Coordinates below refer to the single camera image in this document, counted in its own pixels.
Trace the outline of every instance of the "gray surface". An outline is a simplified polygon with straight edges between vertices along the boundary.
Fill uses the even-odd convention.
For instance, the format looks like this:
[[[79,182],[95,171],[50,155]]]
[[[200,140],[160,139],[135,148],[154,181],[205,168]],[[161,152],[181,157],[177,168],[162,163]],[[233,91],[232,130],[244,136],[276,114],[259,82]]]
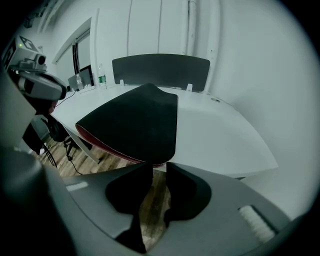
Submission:
[[[260,245],[238,209],[254,206],[276,230],[290,221],[276,206],[241,181],[190,166],[176,164],[204,179],[212,196],[207,207],[191,220],[171,221],[151,256],[237,256]]]
[[[63,179],[66,185],[88,183],[87,187],[70,191],[70,194],[83,213],[112,238],[116,238],[130,228],[133,215],[118,212],[108,201],[105,190],[108,183],[130,172],[133,168],[128,166],[125,169]]]
[[[79,76],[82,80],[82,84],[83,87],[85,87],[85,85],[92,85],[91,80],[90,80],[90,73],[89,73],[89,69],[85,69],[83,71],[79,72]],[[68,79],[69,82],[69,86],[71,89],[77,90],[78,88],[78,84],[77,84],[77,75],[73,75]]]
[[[104,233],[79,209],[76,202],[66,189],[59,172],[51,166],[46,166],[47,181],[56,209],[72,237],[78,256],[108,256],[108,255],[141,255]]]

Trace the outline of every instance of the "white table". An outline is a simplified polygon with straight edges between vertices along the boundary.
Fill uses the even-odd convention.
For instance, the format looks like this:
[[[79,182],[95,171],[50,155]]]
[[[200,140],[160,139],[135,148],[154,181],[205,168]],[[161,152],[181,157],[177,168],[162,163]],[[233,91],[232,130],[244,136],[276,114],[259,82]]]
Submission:
[[[96,88],[74,96],[53,112],[76,143],[94,161],[98,159],[79,140],[75,124],[111,99],[137,86]],[[163,88],[178,95],[175,155],[170,162],[184,164],[230,177],[246,177],[278,167],[264,140],[231,105],[202,93]]]

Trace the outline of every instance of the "wooden floor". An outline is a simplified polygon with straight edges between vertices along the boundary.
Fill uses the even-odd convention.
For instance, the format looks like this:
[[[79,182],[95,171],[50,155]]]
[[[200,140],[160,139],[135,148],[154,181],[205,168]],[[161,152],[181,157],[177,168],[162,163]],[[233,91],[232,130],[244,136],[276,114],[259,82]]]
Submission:
[[[51,152],[58,171],[62,177],[76,176],[78,174],[72,163],[66,157],[66,149],[62,142],[55,142],[51,138],[46,140],[46,146]],[[113,169],[132,165],[131,162],[111,155],[97,147],[92,147],[92,153],[100,159],[96,164],[93,160],[79,148],[73,148],[70,152],[72,162],[81,174],[95,174],[106,172]],[[51,165],[46,154],[34,155],[45,165]],[[166,225],[163,221],[165,211],[169,208],[170,192],[166,186],[166,173],[153,170],[152,186],[140,206],[139,217],[142,231],[142,238],[145,248],[148,251],[166,231]]]

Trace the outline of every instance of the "black pad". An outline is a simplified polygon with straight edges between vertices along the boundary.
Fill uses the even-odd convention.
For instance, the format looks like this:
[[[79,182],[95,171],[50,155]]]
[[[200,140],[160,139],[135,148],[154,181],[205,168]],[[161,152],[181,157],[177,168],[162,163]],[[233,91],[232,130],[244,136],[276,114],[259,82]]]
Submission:
[[[166,163],[166,185],[171,194],[171,208],[164,214],[164,222],[189,220],[208,205],[211,188],[202,178]]]
[[[159,166],[176,150],[178,96],[151,83],[98,107],[76,123],[84,139],[135,163]]]
[[[106,186],[105,195],[118,212],[135,215],[152,185],[154,174],[149,163],[133,166],[137,168]]]

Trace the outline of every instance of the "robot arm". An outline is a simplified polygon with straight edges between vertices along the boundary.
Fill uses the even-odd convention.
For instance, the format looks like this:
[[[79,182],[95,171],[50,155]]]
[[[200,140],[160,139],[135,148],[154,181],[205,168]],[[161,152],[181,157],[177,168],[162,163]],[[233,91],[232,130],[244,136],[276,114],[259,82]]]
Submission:
[[[34,99],[58,101],[66,97],[67,87],[54,75],[48,74],[46,56],[39,53],[29,39],[16,36],[2,56],[6,71],[18,76],[19,90]]]

